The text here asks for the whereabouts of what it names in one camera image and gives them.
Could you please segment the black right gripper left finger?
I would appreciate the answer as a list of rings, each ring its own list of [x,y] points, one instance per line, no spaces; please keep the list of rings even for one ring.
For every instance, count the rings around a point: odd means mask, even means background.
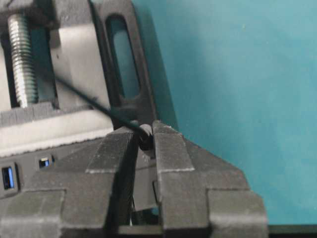
[[[137,135],[120,128],[39,169],[0,203],[3,238],[105,238],[128,225]]]

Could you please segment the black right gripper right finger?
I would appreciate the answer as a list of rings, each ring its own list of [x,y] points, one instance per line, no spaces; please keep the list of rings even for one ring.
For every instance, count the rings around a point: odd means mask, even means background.
[[[266,238],[262,198],[244,173],[160,121],[153,123],[165,238]]]

